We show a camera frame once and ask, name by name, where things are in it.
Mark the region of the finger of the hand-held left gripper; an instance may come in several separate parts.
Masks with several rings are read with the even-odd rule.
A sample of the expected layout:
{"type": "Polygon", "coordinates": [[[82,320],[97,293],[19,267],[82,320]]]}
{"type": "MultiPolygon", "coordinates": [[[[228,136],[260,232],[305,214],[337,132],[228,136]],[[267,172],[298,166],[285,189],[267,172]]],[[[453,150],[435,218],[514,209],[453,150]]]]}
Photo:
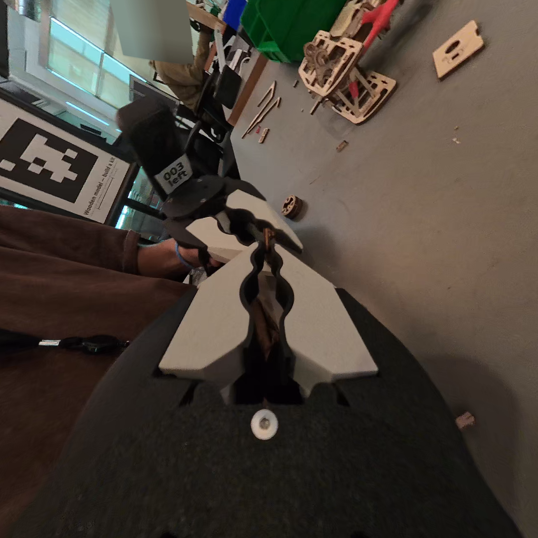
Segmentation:
{"type": "Polygon", "coordinates": [[[198,259],[202,264],[210,264],[211,260],[217,263],[228,263],[243,252],[253,253],[258,248],[256,242],[243,244],[235,235],[223,231],[216,217],[197,219],[186,226],[188,238],[196,246],[189,249],[198,251],[198,259]]]}
{"type": "Polygon", "coordinates": [[[267,201],[236,190],[226,198],[225,208],[234,218],[243,219],[259,231],[271,229],[278,244],[296,253],[303,252],[303,244],[299,237],[267,201]]]}

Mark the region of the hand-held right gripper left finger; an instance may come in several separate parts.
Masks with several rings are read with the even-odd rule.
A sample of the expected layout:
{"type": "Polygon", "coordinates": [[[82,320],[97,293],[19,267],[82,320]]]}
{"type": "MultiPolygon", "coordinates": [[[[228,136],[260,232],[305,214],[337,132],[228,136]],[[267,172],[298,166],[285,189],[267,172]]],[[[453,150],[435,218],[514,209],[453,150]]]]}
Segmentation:
{"type": "Polygon", "coordinates": [[[159,370],[225,389],[242,375],[243,349],[251,335],[248,303],[241,288],[250,276],[258,283],[254,243],[209,276],[199,287],[171,339],[159,370]]]}

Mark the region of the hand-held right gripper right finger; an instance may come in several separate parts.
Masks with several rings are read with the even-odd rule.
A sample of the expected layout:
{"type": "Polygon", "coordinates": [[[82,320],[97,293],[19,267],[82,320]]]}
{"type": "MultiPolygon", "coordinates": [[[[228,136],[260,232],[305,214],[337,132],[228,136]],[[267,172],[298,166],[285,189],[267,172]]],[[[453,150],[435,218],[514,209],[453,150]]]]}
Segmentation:
{"type": "Polygon", "coordinates": [[[270,260],[281,342],[302,392],[376,375],[379,368],[335,286],[279,244],[270,260]]]}

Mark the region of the tan wooden part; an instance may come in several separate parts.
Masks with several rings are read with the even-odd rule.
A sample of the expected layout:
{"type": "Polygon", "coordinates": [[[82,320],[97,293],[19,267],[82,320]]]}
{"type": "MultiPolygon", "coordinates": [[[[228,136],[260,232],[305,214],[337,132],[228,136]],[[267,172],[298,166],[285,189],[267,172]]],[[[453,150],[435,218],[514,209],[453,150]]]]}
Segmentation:
{"type": "Polygon", "coordinates": [[[256,298],[251,304],[251,315],[254,322],[254,332],[257,342],[265,360],[280,342],[280,334],[277,325],[268,313],[262,302],[256,298]]]}

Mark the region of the person's left forearm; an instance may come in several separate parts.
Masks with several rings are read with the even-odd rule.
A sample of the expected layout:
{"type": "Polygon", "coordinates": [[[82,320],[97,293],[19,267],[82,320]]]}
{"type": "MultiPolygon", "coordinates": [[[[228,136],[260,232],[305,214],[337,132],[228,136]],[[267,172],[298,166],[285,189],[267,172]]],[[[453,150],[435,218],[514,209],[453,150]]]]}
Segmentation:
{"type": "Polygon", "coordinates": [[[172,279],[182,271],[174,240],[140,246],[137,252],[138,273],[148,278],[172,279]]]}

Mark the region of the grey desk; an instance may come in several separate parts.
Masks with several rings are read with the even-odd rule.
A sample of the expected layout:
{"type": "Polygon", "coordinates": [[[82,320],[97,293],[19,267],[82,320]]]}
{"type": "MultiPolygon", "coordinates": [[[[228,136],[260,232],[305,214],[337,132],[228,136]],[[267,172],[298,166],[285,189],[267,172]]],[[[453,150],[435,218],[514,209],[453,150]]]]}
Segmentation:
{"type": "Polygon", "coordinates": [[[537,537],[537,1],[406,1],[364,66],[398,86],[354,126],[311,116],[297,67],[268,62],[233,131],[239,171],[277,211],[305,201],[306,262],[474,414],[474,460],[537,537]],[[471,20],[484,48],[438,80],[434,50],[471,20]],[[242,139],[274,80],[280,106],[242,139]]]}

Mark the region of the person's left hand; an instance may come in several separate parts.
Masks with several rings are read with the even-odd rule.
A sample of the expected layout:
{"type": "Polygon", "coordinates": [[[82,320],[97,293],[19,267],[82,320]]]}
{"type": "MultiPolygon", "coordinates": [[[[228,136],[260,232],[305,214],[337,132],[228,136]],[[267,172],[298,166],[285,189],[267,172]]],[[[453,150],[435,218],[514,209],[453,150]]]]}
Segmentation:
{"type": "Polygon", "coordinates": [[[202,252],[202,259],[200,259],[200,252],[198,249],[186,249],[184,247],[178,247],[178,252],[183,265],[190,270],[197,270],[199,268],[209,271],[210,273],[216,271],[222,267],[223,263],[213,259],[207,255],[207,252],[202,252]]]}

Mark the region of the black chair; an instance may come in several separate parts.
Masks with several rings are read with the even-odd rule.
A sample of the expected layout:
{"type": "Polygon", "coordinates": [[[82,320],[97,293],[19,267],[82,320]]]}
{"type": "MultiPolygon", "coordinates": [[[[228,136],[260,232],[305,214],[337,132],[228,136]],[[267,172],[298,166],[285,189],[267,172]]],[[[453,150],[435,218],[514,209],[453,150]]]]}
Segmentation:
{"type": "Polygon", "coordinates": [[[195,114],[202,119],[205,114],[210,116],[214,123],[226,131],[232,126],[226,120],[224,108],[232,109],[239,95],[242,78],[225,65],[223,71],[213,71],[206,75],[201,93],[195,107],[195,114]]]}

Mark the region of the black and white marker sign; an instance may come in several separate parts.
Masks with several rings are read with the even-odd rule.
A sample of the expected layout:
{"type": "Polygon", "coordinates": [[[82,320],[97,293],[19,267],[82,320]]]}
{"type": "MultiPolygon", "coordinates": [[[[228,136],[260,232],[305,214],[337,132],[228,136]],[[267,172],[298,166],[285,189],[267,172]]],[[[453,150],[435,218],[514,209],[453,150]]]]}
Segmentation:
{"type": "Polygon", "coordinates": [[[2,197],[113,224],[137,173],[106,140],[1,92],[2,197]]]}

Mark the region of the blue plastic container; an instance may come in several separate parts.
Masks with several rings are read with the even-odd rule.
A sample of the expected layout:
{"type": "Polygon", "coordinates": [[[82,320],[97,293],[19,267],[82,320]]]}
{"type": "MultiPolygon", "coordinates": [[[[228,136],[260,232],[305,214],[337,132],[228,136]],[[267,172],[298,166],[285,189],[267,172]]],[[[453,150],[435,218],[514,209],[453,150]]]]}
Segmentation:
{"type": "Polygon", "coordinates": [[[223,22],[233,30],[238,31],[240,19],[247,4],[248,1],[226,1],[222,15],[223,22]]]}

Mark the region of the person's brown clothing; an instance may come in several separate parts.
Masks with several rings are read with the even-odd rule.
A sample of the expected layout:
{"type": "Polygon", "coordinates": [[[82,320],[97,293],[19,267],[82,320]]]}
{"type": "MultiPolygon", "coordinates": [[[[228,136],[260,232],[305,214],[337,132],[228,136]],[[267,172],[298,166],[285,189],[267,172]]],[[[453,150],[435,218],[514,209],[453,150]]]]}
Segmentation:
{"type": "Polygon", "coordinates": [[[46,481],[96,385],[122,353],[41,340],[131,342],[188,290],[187,275],[148,278],[140,234],[1,206],[1,537],[46,481]]]}

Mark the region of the green plastic bin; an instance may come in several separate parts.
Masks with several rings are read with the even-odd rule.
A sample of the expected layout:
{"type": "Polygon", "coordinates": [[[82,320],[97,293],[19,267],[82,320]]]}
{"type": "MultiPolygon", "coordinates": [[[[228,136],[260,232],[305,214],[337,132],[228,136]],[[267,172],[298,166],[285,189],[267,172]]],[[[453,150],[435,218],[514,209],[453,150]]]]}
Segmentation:
{"type": "Polygon", "coordinates": [[[297,63],[319,30],[328,31],[346,1],[248,1],[240,24],[260,54],[278,63],[297,63]]]}

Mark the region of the wooden vehicle model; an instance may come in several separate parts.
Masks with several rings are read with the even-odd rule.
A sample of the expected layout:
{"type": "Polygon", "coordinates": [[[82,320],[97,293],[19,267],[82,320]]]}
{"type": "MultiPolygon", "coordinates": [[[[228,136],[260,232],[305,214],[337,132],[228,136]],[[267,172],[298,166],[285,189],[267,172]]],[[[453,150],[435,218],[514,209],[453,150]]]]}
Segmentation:
{"type": "Polygon", "coordinates": [[[374,10],[380,3],[381,1],[347,1],[329,31],[331,38],[360,40],[357,36],[364,14],[374,10]]]}

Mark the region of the red plastic tool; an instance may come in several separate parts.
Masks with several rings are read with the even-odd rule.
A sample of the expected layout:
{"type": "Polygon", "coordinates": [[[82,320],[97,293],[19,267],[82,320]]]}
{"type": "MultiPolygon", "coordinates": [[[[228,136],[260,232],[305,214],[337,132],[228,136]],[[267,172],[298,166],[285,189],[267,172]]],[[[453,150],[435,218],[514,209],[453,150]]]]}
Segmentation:
{"type": "Polygon", "coordinates": [[[347,98],[357,109],[365,109],[378,100],[384,99],[388,85],[391,92],[393,82],[387,82],[384,75],[373,70],[365,70],[364,57],[377,39],[380,39],[391,28],[391,18],[400,1],[381,1],[374,10],[367,11],[362,18],[362,26],[357,38],[349,39],[353,46],[353,65],[349,69],[346,80],[347,98]]]}

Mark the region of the wooden plate with keyhole cutout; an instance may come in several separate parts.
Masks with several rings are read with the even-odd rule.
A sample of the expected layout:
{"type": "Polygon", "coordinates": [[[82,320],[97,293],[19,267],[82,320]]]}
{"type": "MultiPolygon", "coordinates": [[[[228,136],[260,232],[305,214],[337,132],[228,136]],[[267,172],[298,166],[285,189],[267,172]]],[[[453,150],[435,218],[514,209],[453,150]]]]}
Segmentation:
{"type": "Polygon", "coordinates": [[[480,28],[475,20],[469,21],[433,52],[433,62],[438,80],[446,78],[485,46],[480,28]]]}

